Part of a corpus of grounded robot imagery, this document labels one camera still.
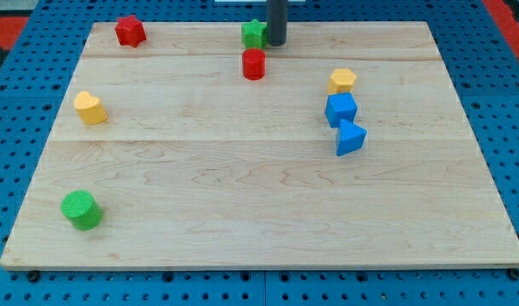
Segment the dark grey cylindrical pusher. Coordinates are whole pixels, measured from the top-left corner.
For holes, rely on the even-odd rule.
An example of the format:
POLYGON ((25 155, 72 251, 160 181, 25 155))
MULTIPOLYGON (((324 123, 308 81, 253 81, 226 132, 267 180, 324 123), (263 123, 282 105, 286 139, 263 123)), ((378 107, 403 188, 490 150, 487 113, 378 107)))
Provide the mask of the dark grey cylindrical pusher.
POLYGON ((286 42, 288 1, 267 0, 267 40, 273 47, 280 47, 286 42))

